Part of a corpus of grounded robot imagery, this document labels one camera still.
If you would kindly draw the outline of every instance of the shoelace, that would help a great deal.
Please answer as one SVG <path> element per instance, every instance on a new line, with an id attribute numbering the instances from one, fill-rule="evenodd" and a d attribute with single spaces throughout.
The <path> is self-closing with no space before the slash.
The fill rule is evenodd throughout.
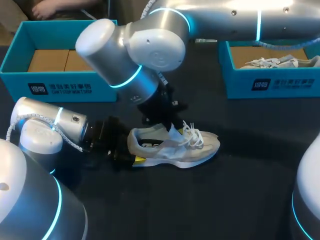
<path id="1" fill-rule="evenodd" d="M 263 57 L 258 60 L 253 60 L 250 62 L 246 62 L 245 64 L 250 64 L 252 66 L 260 67 L 260 68 L 272 68 L 280 64 L 278 58 L 268 58 L 264 59 Z"/>
<path id="2" fill-rule="evenodd" d="M 202 148 L 204 146 L 204 139 L 201 135 L 199 129 L 195 129 L 193 123 L 190 126 L 183 121 L 183 135 L 185 136 L 186 141 L 179 144 L 179 146 L 188 145 L 190 147 Z"/>

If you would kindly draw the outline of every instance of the black tablecloth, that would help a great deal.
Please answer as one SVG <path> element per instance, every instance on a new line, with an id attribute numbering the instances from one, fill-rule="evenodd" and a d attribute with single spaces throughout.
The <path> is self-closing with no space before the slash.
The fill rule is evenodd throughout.
<path id="1" fill-rule="evenodd" d="M 6 51 L 0 47 L 0 62 Z M 117 172 L 103 162 L 75 174 L 72 185 L 63 178 L 77 166 L 67 164 L 68 155 L 81 157 L 66 146 L 61 181 L 85 205 L 88 239 L 289 239 L 292 188 L 320 129 L 320 99 L 227 100 L 215 43 L 190 45 L 182 67 L 165 76 L 175 96 L 189 104 L 181 116 L 218 134 L 221 148 L 209 162 L 184 170 L 159 165 Z M 14 103 L 1 81 L 0 93 L 4 138 Z M 122 102 L 58 105 L 91 120 L 113 115 L 132 128 L 142 126 L 138 110 Z"/>

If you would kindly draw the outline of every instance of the cardboard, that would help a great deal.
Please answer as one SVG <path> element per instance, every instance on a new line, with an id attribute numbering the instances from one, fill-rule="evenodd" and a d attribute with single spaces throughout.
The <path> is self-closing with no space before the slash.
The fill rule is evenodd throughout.
<path id="1" fill-rule="evenodd" d="M 240 69 L 246 62 L 262 57 L 292 55 L 300 60 L 312 59 L 320 55 L 320 43 L 294 51 L 261 49 L 252 44 L 252 41 L 218 42 L 218 59 L 228 99 L 320 97 L 320 67 Z M 272 44 L 294 46 L 299 42 L 280 40 Z"/>
<path id="2" fill-rule="evenodd" d="M 77 54 L 75 50 L 70 50 L 65 65 L 65 72 L 93 71 L 88 64 Z"/>
<path id="3" fill-rule="evenodd" d="M 280 50 L 269 50 L 269 51 L 270 51 L 271 58 L 279 59 L 287 55 L 292 55 L 296 59 L 308 60 L 307 55 L 303 49 L 290 50 L 290 51 L 280 51 Z"/>
<path id="4" fill-rule="evenodd" d="M 308 60 L 306 53 L 303 49 L 290 50 L 290 51 L 279 51 L 271 50 L 264 47 L 256 46 L 232 46 L 230 47 L 233 63 L 236 69 L 240 69 L 246 65 L 246 63 L 260 58 L 271 59 L 271 58 L 282 58 L 287 55 L 292 55 L 300 60 Z"/>
<path id="5" fill-rule="evenodd" d="M 12 99 L 16 102 L 27 97 L 47 103 L 115 102 L 115 89 L 74 51 L 79 35 L 93 22 L 23 21 L 0 66 L 0 78 Z"/>
<path id="6" fill-rule="evenodd" d="M 29 73 L 64 72 L 69 50 L 35 50 Z"/>

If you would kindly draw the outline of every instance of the sneaker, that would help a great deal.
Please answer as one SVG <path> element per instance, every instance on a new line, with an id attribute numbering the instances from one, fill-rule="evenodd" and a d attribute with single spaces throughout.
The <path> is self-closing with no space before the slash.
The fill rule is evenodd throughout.
<path id="1" fill-rule="evenodd" d="M 169 132 L 162 124 L 132 129 L 127 139 L 128 149 L 132 155 L 146 159 L 133 166 L 172 164 L 184 169 L 211 159 L 220 147 L 218 136 L 199 131 L 193 124 L 190 127 L 183 122 L 183 126 L 178 131 L 172 125 Z"/>
<path id="2" fill-rule="evenodd" d="M 299 66 L 298 60 L 291 55 L 281 58 L 269 58 L 263 57 L 258 60 L 246 62 L 246 66 L 242 69 L 272 69 L 272 68 L 297 68 Z"/>
<path id="3" fill-rule="evenodd" d="M 296 59 L 292 55 L 287 55 L 281 58 L 269 58 L 263 57 L 258 60 L 246 62 L 246 66 L 242 69 L 271 69 L 271 68 L 316 68 L 320 67 L 320 56 L 315 56 L 310 60 Z"/>
<path id="4" fill-rule="evenodd" d="M 315 56 L 310 60 L 298 59 L 299 68 L 317 68 L 320 67 L 320 56 Z"/>

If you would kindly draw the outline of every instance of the shoe tongue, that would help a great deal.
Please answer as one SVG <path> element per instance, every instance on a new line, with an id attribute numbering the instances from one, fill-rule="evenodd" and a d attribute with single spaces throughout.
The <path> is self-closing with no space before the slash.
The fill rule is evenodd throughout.
<path id="1" fill-rule="evenodd" d="M 183 128 L 177 130 L 175 128 L 175 126 L 172 124 L 171 129 L 168 134 L 169 134 L 171 140 L 181 143 L 181 142 L 185 141 L 185 137 L 184 137 L 183 133 L 184 133 Z"/>

